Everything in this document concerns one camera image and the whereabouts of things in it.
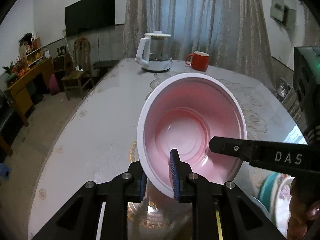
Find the person's right hand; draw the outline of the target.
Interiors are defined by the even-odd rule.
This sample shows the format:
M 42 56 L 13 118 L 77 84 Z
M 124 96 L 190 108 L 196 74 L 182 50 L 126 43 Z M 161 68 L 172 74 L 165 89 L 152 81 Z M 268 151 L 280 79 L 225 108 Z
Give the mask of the person's right hand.
M 302 239 L 308 231 L 308 222 L 319 217 L 319 201 L 310 207 L 298 195 L 297 178 L 292 181 L 290 194 L 290 218 L 287 226 L 287 239 Z

